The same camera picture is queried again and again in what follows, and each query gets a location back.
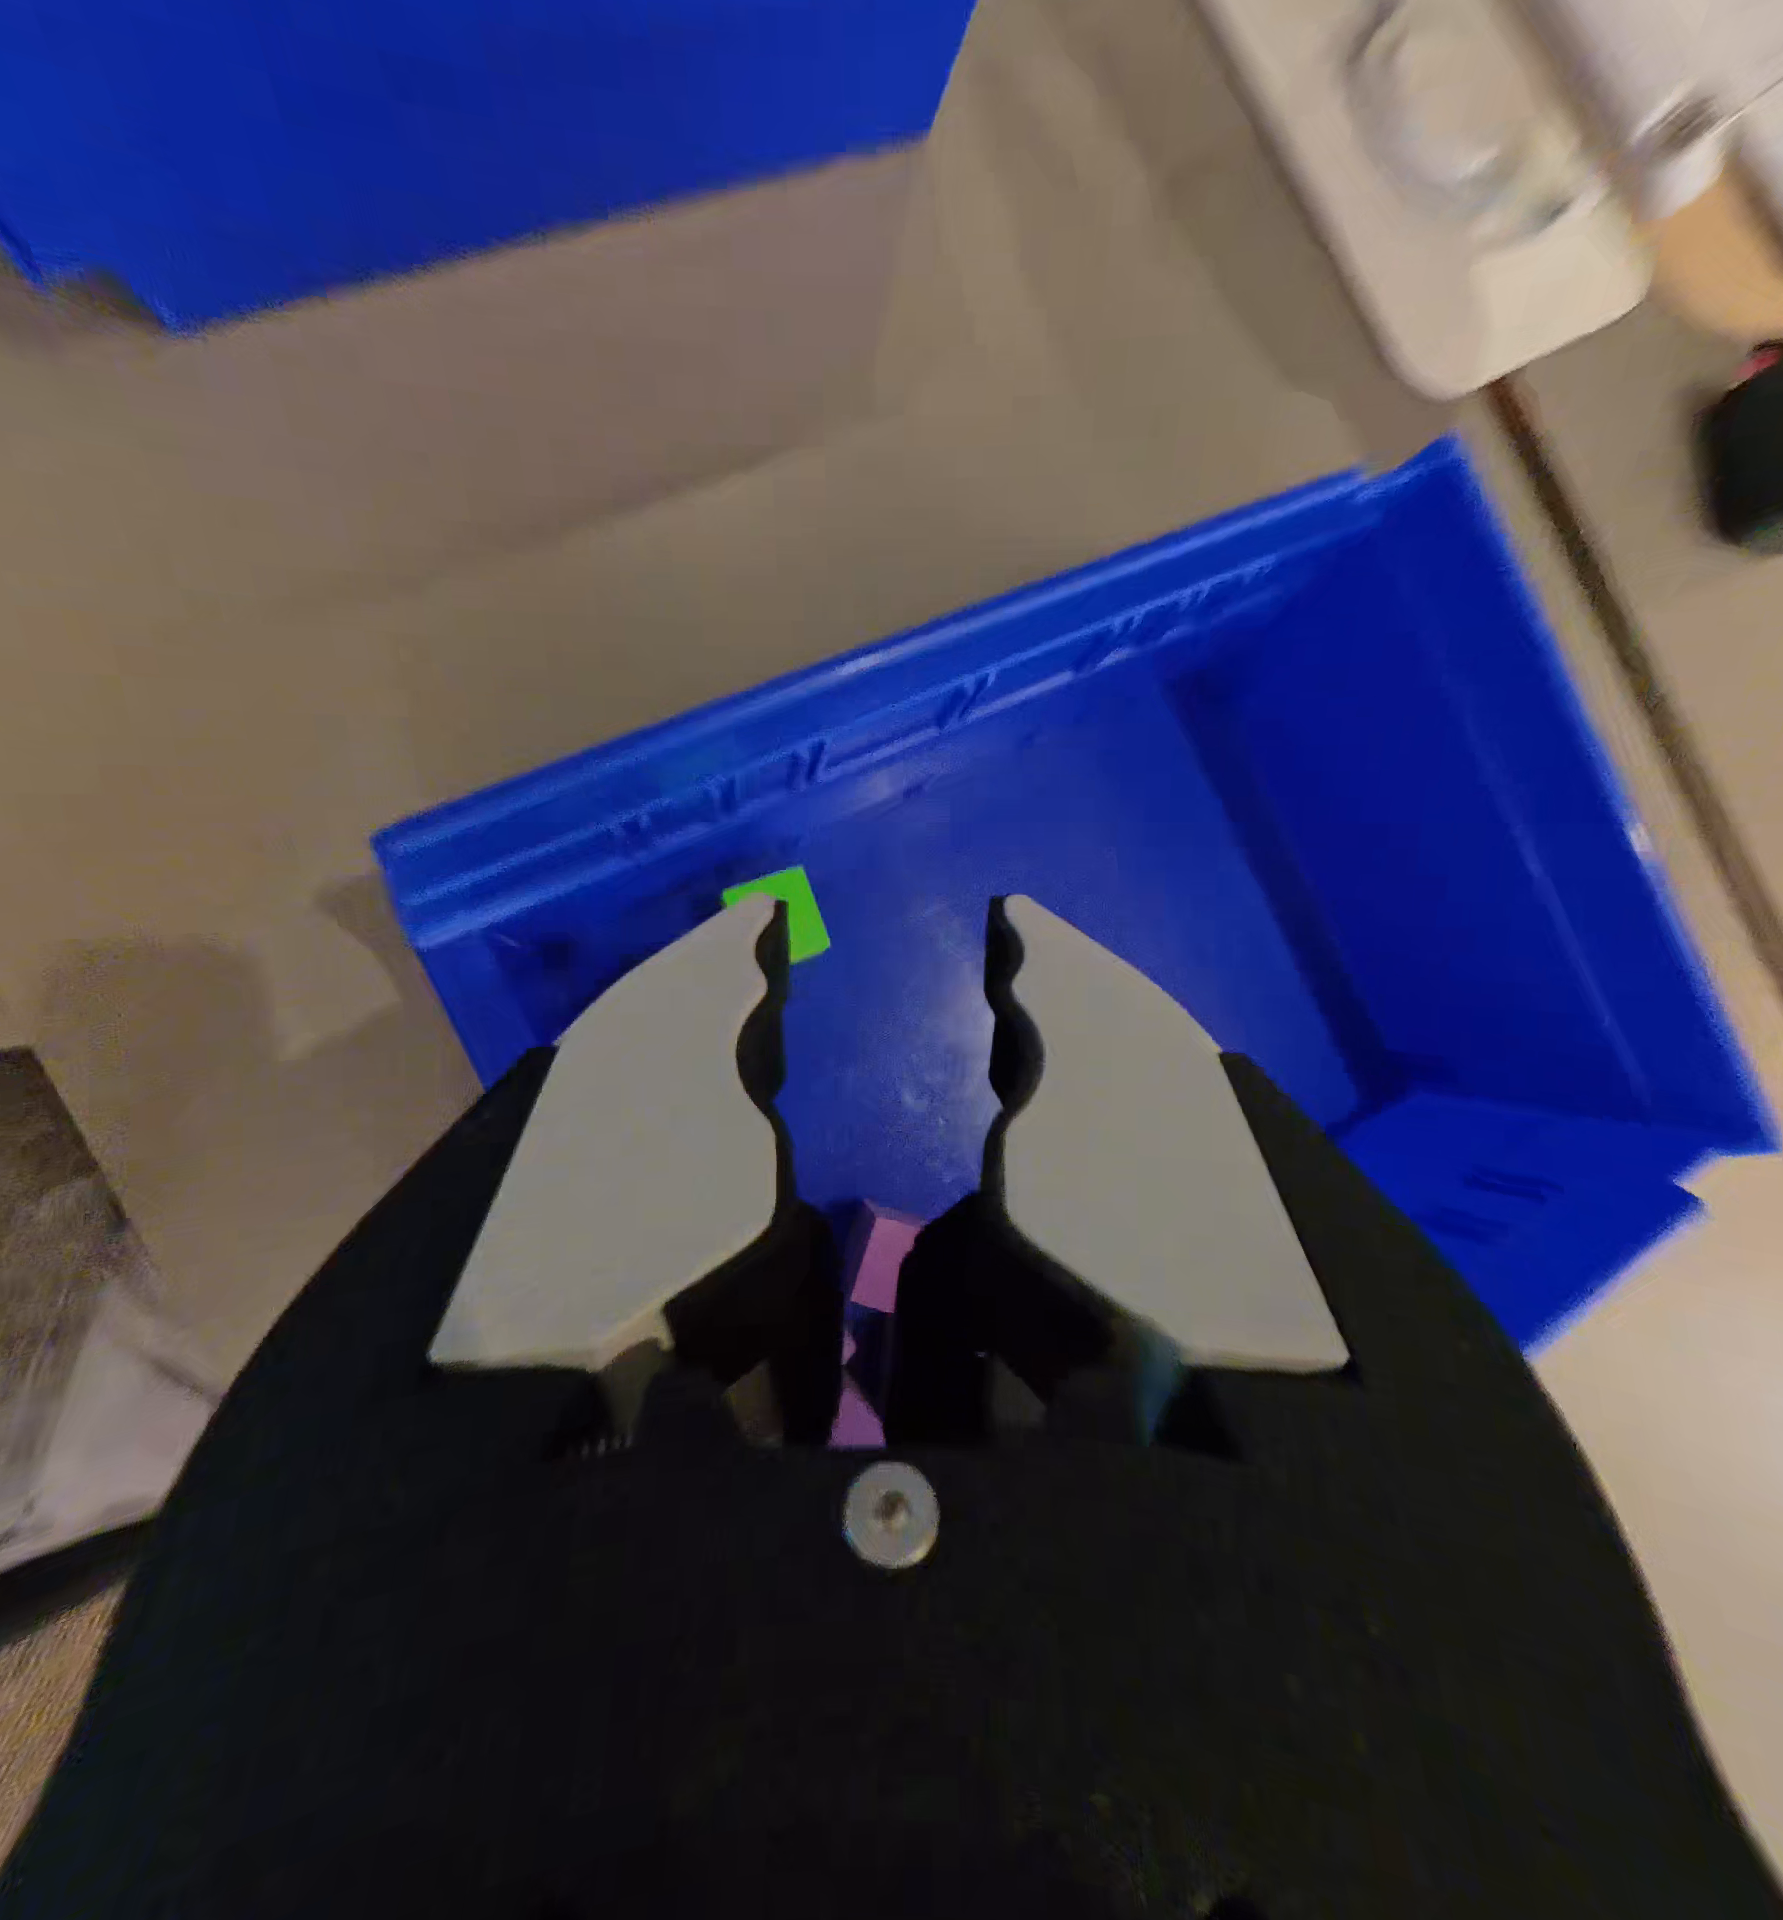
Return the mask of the white stand base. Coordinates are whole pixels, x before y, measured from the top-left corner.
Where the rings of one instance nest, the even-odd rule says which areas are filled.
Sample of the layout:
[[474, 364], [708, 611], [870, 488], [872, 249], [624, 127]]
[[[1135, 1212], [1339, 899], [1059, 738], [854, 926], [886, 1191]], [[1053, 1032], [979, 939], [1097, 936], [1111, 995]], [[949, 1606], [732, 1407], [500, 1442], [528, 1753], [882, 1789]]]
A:
[[1469, 395], [1645, 298], [1649, 249], [1519, 5], [1197, 12], [1419, 393]]

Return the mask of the white clip bar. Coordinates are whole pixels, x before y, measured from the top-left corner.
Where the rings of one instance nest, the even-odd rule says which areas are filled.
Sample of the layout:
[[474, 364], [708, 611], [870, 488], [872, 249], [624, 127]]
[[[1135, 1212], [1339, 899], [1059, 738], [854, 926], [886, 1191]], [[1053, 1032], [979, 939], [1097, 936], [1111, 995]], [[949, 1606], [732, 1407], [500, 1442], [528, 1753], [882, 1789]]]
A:
[[1741, 166], [1783, 251], [1783, 1], [1527, 4], [1647, 222]]

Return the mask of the green wooden cube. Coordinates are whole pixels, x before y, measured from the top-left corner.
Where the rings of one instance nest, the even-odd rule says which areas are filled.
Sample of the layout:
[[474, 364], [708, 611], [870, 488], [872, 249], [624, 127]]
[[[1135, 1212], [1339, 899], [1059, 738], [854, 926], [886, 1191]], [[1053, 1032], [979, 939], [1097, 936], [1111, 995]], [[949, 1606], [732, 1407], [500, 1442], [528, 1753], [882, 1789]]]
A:
[[724, 908], [732, 908], [744, 899], [768, 899], [784, 906], [792, 966], [808, 964], [830, 951], [830, 927], [804, 866], [738, 880], [720, 896]]

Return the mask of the blue plastic bin with cubes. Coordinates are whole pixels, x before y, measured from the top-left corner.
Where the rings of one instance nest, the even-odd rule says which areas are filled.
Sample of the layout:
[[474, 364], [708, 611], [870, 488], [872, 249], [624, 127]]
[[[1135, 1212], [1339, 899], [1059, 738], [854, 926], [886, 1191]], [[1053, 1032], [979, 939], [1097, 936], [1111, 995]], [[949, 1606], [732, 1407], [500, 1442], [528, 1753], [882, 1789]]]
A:
[[1455, 1428], [1771, 1122], [1455, 443], [760, 684], [376, 837], [492, 1083], [804, 866], [778, 1110], [804, 1198], [977, 1184], [991, 903], [1043, 903], [1231, 1057], [1351, 1355]]

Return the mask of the purple wooden cube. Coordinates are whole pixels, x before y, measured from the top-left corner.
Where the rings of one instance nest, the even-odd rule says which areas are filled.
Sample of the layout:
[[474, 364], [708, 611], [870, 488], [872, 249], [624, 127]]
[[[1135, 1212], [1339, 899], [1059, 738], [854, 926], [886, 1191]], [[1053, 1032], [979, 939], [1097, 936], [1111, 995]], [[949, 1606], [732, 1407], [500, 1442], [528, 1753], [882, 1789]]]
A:
[[890, 1316], [898, 1310], [904, 1259], [922, 1235], [918, 1214], [860, 1200], [846, 1243], [848, 1314]]
[[886, 1448], [880, 1413], [882, 1383], [878, 1352], [848, 1330], [840, 1363], [840, 1393], [828, 1432], [828, 1448], [846, 1453], [878, 1453]]

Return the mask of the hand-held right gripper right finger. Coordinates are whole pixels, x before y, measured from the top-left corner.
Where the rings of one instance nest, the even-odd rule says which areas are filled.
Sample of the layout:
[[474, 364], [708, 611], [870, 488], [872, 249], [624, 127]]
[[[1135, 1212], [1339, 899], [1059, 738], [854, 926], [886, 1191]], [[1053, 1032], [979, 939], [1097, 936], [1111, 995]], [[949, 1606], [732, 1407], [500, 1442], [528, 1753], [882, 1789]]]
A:
[[1043, 903], [993, 899], [975, 1187], [904, 1258], [896, 1442], [1043, 1432], [1147, 1446], [1205, 1375], [1347, 1380], [1351, 1355], [1231, 1057]]

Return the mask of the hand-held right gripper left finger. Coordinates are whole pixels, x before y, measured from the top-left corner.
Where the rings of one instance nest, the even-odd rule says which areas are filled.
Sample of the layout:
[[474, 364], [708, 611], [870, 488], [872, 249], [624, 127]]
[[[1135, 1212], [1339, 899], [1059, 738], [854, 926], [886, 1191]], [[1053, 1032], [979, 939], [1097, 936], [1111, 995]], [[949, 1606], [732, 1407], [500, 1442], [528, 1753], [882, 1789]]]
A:
[[840, 1404], [840, 1251], [778, 1110], [788, 908], [748, 896], [564, 1032], [428, 1358], [572, 1370], [630, 1416], [660, 1363], [740, 1391], [784, 1444]]

